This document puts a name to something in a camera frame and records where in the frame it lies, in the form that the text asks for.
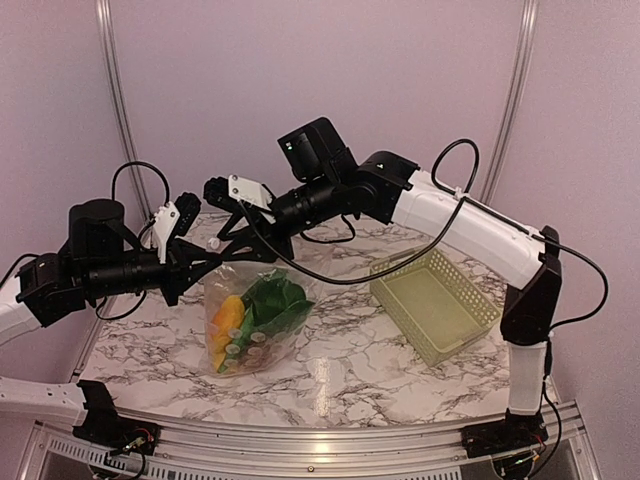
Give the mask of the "clear zip top bag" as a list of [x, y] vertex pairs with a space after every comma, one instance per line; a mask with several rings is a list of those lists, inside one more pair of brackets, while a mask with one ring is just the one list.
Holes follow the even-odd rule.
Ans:
[[266, 370], [291, 354], [323, 291], [280, 260], [224, 264], [203, 286], [201, 365], [222, 378]]

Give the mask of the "green white bok choy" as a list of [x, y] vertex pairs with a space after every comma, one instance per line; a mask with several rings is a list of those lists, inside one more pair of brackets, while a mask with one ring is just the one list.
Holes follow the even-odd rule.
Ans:
[[245, 305], [241, 336], [233, 343], [249, 343], [253, 334], [271, 339], [290, 336], [306, 321], [315, 302], [305, 290], [285, 276], [262, 277], [241, 296]]

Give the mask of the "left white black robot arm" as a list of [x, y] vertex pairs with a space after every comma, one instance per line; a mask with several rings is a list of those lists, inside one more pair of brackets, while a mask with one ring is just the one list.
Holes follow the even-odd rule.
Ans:
[[[217, 253], [182, 239], [193, 223], [168, 204], [159, 213], [162, 245], [145, 248], [125, 225], [125, 208], [99, 198], [69, 211], [68, 239], [56, 253], [32, 256], [1, 284], [1, 341], [47, 328], [109, 297], [157, 289], [169, 306], [222, 263]], [[72, 426], [81, 439], [114, 446], [149, 427], [121, 417], [99, 381], [50, 384], [1, 382], [7, 414]]]

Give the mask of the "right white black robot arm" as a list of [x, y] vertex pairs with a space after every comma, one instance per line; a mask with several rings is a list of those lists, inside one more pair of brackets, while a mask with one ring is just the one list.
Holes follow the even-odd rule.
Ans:
[[358, 163], [325, 117], [278, 144], [296, 189], [274, 196], [234, 176], [205, 185], [205, 200], [232, 215], [220, 233], [224, 259], [291, 262], [295, 235], [344, 214], [421, 232], [482, 262], [507, 284], [500, 331], [509, 348], [509, 400], [503, 419], [466, 428], [464, 442], [515, 448], [545, 439], [548, 336], [562, 285], [557, 232], [520, 225], [397, 154], [379, 151]]

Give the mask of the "beige perforated plastic basket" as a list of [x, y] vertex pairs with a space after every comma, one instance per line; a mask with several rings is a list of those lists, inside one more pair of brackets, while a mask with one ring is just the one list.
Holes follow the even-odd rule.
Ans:
[[430, 367], [486, 336], [502, 316], [502, 308], [438, 249], [369, 287]]

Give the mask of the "front aluminium rail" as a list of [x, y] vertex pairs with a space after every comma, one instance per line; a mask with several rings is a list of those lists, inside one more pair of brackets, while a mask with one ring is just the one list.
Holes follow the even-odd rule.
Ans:
[[36, 423], [20, 479], [599, 479], [574, 402], [544, 406], [548, 439], [476, 453], [470, 420], [387, 427], [302, 428], [225, 424], [144, 414], [158, 427], [155, 450], [112, 456], [69, 428]]

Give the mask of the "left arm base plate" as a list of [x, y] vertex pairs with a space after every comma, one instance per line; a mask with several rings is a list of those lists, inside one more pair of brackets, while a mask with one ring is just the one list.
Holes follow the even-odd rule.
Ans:
[[81, 426], [72, 429], [74, 437], [107, 447], [112, 455], [135, 452], [145, 456], [154, 453], [160, 431], [156, 423], [124, 417], [111, 420], [87, 418]]

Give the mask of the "left aluminium frame post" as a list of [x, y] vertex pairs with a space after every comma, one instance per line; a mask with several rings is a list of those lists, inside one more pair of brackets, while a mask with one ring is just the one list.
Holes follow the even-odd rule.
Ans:
[[[107, 81], [110, 90], [111, 101], [124, 158], [127, 164], [138, 159], [137, 149], [130, 126], [127, 112], [125, 94], [122, 87], [120, 69], [118, 65], [115, 31], [112, 19], [111, 2], [108, 0], [96, 0], [96, 19], [101, 50], [104, 58]], [[130, 178], [135, 198], [141, 215], [147, 219], [151, 214], [151, 204], [148, 198], [141, 169], [138, 166], [130, 167]]]

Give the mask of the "aluminium frame post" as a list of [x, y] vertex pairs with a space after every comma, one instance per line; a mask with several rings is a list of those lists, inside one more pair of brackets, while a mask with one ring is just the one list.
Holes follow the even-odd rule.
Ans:
[[[127, 112], [125, 94], [122, 87], [120, 69], [118, 65], [115, 31], [112, 19], [111, 2], [108, 0], [96, 0], [96, 19], [101, 50], [104, 58], [107, 81], [110, 90], [111, 101], [124, 158], [127, 164], [138, 159], [137, 149], [130, 126]], [[148, 198], [141, 169], [138, 166], [130, 167], [130, 178], [135, 198], [141, 215], [147, 219], [151, 214], [151, 204]]]
[[534, 47], [539, 4], [540, 2], [537, 0], [526, 0], [523, 2], [512, 74], [503, 115], [492, 150], [488, 173], [480, 194], [481, 200], [487, 204], [490, 204], [495, 196], [500, 175], [506, 164], [511, 135], [526, 88]]

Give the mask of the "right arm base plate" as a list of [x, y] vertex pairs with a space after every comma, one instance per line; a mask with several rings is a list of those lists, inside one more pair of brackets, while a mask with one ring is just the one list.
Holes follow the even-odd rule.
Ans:
[[498, 420], [466, 426], [461, 430], [461, 443], [469, 458], [496, 455], [545, 443], [549, 438], [541, 421], [507, 422]]

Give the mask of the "right aluminium frame post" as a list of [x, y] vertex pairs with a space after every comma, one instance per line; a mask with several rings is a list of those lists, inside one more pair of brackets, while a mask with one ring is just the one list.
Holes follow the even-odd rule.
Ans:
[[488, 173], [480, 194], [481, 200], [487, 204], [490, 204], [495, 196], [500, 175], [506, 164], [511, 135], [526, 88], [534, 47], [539, 4], [540, 2], [537, 0], [526, 0], [523, 2], [512, 74], [503, 115], [492, 150]]

